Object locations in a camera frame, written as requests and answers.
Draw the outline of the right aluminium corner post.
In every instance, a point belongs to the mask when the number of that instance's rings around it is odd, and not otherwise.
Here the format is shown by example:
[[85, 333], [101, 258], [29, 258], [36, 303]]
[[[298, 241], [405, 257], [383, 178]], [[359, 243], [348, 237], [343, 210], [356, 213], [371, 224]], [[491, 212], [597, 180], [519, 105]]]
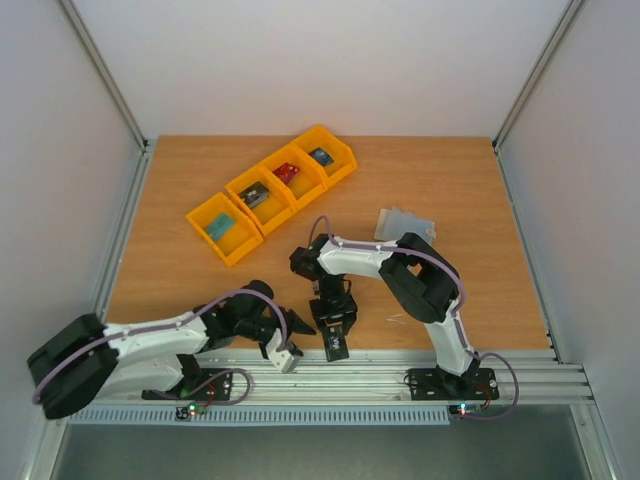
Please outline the right aluminium corner post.
[[496, 155], [500, 153], [502, 145], [507, 140], [510, 132], [526, 108], [531, 96], [544, 78], [546, 71], [549, 69], [586, 4], [587, 2], [585, 0], [570, 0], [563, 7], [563, 10], [561, 11], [561, 14], [548, 39], [545, 41], [543, 48], [534, 61], [524, 84], [519, 90], [511, 108], [498, 129], [497, 134], [492, 140], [493, 150]]

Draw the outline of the black card in bin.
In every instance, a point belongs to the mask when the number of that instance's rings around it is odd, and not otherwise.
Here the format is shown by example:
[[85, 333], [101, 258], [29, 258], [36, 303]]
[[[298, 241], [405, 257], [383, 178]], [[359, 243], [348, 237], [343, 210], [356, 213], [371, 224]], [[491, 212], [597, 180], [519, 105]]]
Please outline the black card in bin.
[[269, 190], [263, 183], [257, 181], [242, 190], [238, 196], [249, 209], [253, 209], [269, 198]]

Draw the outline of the left aluminium corner post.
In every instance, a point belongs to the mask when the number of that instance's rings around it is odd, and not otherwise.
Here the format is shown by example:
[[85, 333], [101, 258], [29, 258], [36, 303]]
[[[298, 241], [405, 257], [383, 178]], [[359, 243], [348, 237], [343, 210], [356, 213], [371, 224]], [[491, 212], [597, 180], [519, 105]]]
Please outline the left aluminium corner post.
[[125, 122], [134, 142], [141, 152], [145, 152], [149, 141], [142, 133], [142, 129], [140, 128], [131, 109], [129, 108], [129, 105], [127, 104], [127, 101], [111, 74], [109, 67], [99, 51], [97, 43], [90, 33], [89, 28], [82, 18], [75, 2], [71, 0], [57, 0], [56, 4], [61, 9], [61, 12], [79, 41], [80, 46], [87, 55], [109, 97]]

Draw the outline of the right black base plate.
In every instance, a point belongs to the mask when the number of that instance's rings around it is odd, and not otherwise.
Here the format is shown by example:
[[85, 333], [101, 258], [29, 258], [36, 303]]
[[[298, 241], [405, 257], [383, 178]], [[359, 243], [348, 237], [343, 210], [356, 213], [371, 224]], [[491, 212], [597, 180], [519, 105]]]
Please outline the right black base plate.
[[414, 401], [493, 401], [500, 398], [495, 372], [490, 368], [479, 368], [462, 377], [439, 368], [412, 368], [406, 371], [403, 382]]

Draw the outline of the aluminium front rail frame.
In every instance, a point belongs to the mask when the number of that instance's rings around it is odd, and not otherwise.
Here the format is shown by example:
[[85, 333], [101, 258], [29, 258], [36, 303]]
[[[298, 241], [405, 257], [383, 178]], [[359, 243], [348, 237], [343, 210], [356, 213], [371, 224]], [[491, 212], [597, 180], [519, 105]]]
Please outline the aluminium front rail frame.
[[[516, 372], [519, 405], [571, 405], [595, 402], [584, 368], [561, 363], [552, 350], [500, 353]], [[305, 352], [296, 369], [278, 372], [258, 350], [226, 348], [197, 357], [204, 368], [241, 368], [252, 377], [246, 405], [400, 405], [410, 403], [404, 384], [410, 368], [435, 365], [429, 350], [358, 350], [328, 363], [322, 350]]]

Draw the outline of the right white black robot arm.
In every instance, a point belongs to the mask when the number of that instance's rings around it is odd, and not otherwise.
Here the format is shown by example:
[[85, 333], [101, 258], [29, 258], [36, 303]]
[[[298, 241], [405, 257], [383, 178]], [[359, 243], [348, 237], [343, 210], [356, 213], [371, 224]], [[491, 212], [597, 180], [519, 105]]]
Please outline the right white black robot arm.
[[413, 233], [396, 241], [356, 242], [320, 234], [289, 257], [293, 273], [313, 284], [312, 317], [327, 360], [348, 356], [346, 336], [358, 307], [348, 276], [381, 280], [411, 318], [423, 323], [436, 353], [433, 388], [450, 399], [473, 389], [480, 361], [459, 315], [465, 293], [458, 272]]

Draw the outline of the aluminium corner post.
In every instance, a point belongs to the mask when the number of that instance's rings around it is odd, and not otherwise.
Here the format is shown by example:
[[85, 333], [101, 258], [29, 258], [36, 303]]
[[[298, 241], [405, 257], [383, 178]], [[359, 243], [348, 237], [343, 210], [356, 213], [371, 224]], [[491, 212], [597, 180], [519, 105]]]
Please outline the aluminium corner post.
[[87, 55], [109, 97], [125, 122], [134, 142], [141, 152], [145, 152], [149, 141], [142, 133], [142, 129], [140, 128], [131, 109], [129, 108], [129, 105], [127, 104], [127, 101], [111, 74], [109, 67], [99, 51], [97, 43], [90, 33], [89, 28], [82, 18], [75, 2], [71, 0], [57, 0], [56, 4], [61, 9], [61, 12], [79, 41], [80, 46]]
[[548, 39], [545, 41], [543, 48], [534, 61], [524, 84], [519, 90], [511, 108], [498, 129], [497, 134], [492, 140], [493, 150], [496, 155], [500, 153], [502, 145], [507, 140], [510, 132], [526, 108], [531, 96], [544, 78], [546, 71], [549, 69], [586, 4], [587, 2], [585, 0], [570, 0], [563, 7], [563, 10], [561, 11], [561, 14]]

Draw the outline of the blue card in bin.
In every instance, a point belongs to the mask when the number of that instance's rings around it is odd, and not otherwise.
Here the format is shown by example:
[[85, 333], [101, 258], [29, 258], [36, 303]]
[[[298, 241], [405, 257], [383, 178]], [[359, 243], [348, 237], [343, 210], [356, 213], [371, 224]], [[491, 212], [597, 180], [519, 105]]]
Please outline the blue card in bin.
[[326, 167], [334, 162], [331, 155], [326, 150], [320, 147], [313, 149], [308, 153], [308, 155], [323, 167]]

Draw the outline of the red card in bin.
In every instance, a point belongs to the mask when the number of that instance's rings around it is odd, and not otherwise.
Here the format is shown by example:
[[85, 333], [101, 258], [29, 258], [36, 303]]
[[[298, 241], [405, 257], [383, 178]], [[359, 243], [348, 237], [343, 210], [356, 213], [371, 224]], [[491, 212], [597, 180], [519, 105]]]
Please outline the red card in bin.
[[285, 185], [289, 184], [292, 180], [294, 180], [300, 173], [300, 168], [294, 164], [289, 162], [284, 162], [276, 169], [272, 171], [272, 173]]

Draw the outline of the green card in bin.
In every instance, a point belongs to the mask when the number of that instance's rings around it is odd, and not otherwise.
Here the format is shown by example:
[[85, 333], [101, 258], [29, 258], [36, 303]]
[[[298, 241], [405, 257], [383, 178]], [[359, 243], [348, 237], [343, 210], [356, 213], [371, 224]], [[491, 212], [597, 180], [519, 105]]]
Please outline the green card in bin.
[[220, 241], [235, 225], [235, 220], [226, 213], [220, 213], [205, 228], [205, 233], [214, 241]]

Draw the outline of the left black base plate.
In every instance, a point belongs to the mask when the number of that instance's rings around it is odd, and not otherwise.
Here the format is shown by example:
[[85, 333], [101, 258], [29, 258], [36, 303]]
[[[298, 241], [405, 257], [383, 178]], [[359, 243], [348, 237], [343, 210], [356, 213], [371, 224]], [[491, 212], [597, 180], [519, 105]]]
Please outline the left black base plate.
[[232, 383], [233, 372], [230, 369], [203, 369], [196, 376], [183, 378], [167, 391], [143, 390], [141, 398], [147, 401], [228, 401]]

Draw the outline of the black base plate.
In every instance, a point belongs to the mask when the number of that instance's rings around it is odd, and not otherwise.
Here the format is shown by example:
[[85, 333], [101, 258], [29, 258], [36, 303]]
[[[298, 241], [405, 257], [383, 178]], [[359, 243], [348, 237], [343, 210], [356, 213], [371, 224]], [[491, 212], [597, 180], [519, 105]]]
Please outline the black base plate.
[[196, 376], [183, 378], [167, 391], [143, 390], [141, 398], [147, 401], [228, 401], [232, 383], [233, 372], [230, 369], [203, 369]]
[[495, 372], [490, 368], [479, 368], [462, 377], [439, 368], [412, 368], [406, 371], [403, 382], [414, 401], [493, 401], [500, 398]]

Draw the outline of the right small circuit board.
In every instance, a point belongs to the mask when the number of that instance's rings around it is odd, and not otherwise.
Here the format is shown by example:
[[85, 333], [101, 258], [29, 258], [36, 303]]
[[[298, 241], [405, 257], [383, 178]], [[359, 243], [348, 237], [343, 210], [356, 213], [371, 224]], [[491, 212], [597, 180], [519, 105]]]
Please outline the right small circuit board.
[[453, 417], [464, 417], [474, 414], [479, 414], [483, 412], [485, 406], [482, 404], [469, 404], [469, 403], [460, 403], [456, 405], [451, 405], [449, 407], [449, 413]]

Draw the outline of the left small circuit board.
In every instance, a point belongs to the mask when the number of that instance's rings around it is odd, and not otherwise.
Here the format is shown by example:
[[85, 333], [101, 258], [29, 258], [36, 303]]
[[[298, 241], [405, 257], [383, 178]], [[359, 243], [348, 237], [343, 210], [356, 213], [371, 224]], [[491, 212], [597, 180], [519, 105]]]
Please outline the left small circuit board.
[[195, 419], [206, 412], [206, 407], [199, 404], [189, 404], [187, 406], [175, 408], [175, 419], [177, 421], [189, 421]]

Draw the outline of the small circuit board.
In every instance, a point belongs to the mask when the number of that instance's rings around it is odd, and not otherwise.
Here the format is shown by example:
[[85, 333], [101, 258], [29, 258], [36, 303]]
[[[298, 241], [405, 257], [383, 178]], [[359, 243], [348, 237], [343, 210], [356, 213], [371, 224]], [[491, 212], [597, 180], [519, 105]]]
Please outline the small circuit board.
[[460, 403], [456, 405], [451, 405], [449, 407], [449, 413], [453, 417], [464, 417], [474, 414], [479, 414], [483, 412], [485, 406], [482, 404], [469, 404], [469, 403]]
[[187, 406], [175, 408], [175, 419], [177, 421], [189, 421], [195, 419], [206, 412], [206, 407], [199, 404], [189, 404]]

